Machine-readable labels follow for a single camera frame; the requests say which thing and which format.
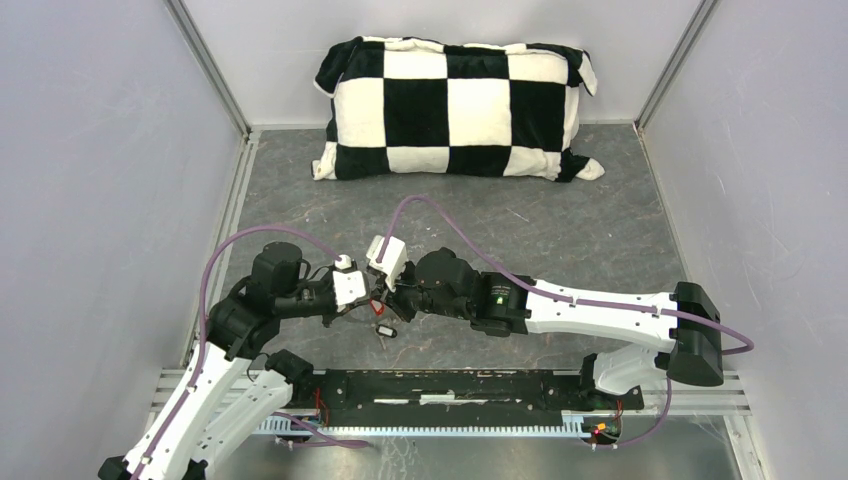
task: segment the purple tube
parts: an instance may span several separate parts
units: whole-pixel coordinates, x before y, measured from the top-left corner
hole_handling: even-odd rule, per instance
[[[295,443],[295,444],[292,444],[293,448],[301,448],[301,447],[365,448],[365,447],[370,446],[370,444],[368,442],[366,442],[365,440],[338,440],[338,439],[335,439],[333,437],[329,437],[327,435],[324,435],[323,433],[319,432],[318,429],[315,428],[313,425],[311,425],[307,422],[304,422],[303,420],[301,420],[301,419],[299,419],[299,418],[297,418],[293,415],[289,415],[288,413],[274,412],[274,413],[271,414],[271,416],[287,418],[287,419],[289,419],[289,421],[294,422],[294,423],[300,425],[301,427],[303,427],[304,429],[308,430],[310,433],[312,433],[312,435],[315,435],[316,437],[320,438],[321,440],[324,440],[323,442],[320,442],[320,443]]]

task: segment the black and white pillow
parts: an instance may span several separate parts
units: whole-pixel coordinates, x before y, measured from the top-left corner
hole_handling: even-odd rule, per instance
[[[581,84],[594,95],[589,55],[574,48],[357,37],[333,46],[315,78],[333,118],[312,176],[594,180],[603,167],[570,148]]]

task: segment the black square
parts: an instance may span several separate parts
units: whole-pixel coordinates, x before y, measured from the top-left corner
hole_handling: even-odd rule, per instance
[[[512,147],[451,147],[447,173],[476,177],[502,177]]]
[[[561,151],[565,123],[565,85],[510,80],[509,98],[512,144],[541,148],[546,152]]]
[[[447,147],[448,80],[383,80],[389,147]]]
[[[355,180],[392,173],[385,147],[365,148],[336,145],[336,178]]]
[[[386,52],[383,42],[362,42],[350,58],[341,81],[354,78],[382,78],[383,54]]]
[[[506,55],[497,50],[485,51],[493,53],[486,55],[479,53],[448,54],[448,78],[509,78],[509,64]]]
[[[330,111],[333,112],[333,116],[330,117],[330,123],[327,124],[327,141],[338,142],[339,128],[336,125],[336,102],[332,100],[330,101]]]
[[[587,163],[589,163],[589,157],[575,155],[571,152],[570,148],[566,148],[560,156],[560,170],[555,181],[559,183],[570,182],[580,173],[580,170],[586,168]]]

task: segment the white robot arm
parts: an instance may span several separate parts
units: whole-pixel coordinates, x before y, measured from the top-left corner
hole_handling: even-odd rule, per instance
[[[217,466],[259,423],[292,402],[305,378],[316,378],[307,362],[288,351],[278,352],[247,391],[212,419],[239,375],[278,333],[279,320],[320,315],[329,326],[334,318],[370,301],[382,302],[402,320],[409,321],[418,312],[434,313],[467,320],[472,329],[492,336],[577,333],[630,342],[618,351],[586,357],[579,378],[558,384],[557,389],[568,395],[542,400],[552,410],[565,410],[566,404],[571,410],[592,410],[598,399],[614,402],[643,382],[666,377],[702,386],[722,382],[719,332],[660,314],[684,310],[717,323],[718,312],[696,284],[680,283],[675,292],[622,295],[518,277],[534,287],[528,291],[499,273],[473,270],[447,249],[431,252],[417,264],[409,262],[405,244],[394,237],[378,262],[382,241],[375,238],[367,255],[368,270],[377,276],[370,291],[364,273],[349,257],[329,266],[319,280],[301,279],[300,249],[287,243],[268,245],[254,262],[251,276],[210,312],[205,362],[195,355],[175,391],[188,390],[184,403],[173,395],[148,433],[125,456],[108,459],[99,477],[128,480],[143,470],[137,477],[142,480],[214,478]],[[632,308],[610,309],[611,304]],[[199,367],[199,379],[189,386]],[[541,375],[543,384],[556,380],[536,375]],[[170,425],[157,438],[171,416]],[[148,457],[144,452],[151,442],[155,450]]]

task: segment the white square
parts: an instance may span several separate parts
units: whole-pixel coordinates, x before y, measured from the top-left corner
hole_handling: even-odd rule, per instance
[[[339,144],[347,147],[386,146],[382,78],[341,82],[333,101]]]
[[[385,78],[448,78],[448,58],[444,53],[386,50],[383,55]]]
[[[509,80],[448,80],[448,128],[453,147],[512,145]]]
[[[512,147],[504,177],[534,176],[556,180],[559,175],[560,152],[546,152],[541,148]]]
[[[580,100],[580,88],[565,87],[565,121],[562,122],[562,149],[571,146],[577,136],[580,122],[577,120],[577,105]]]
[[[508,55],[509,79],[568,83],[568,62],[553,53]]]
[[[445,173],[450,147],[389,147],[389,170],[394,173]]]

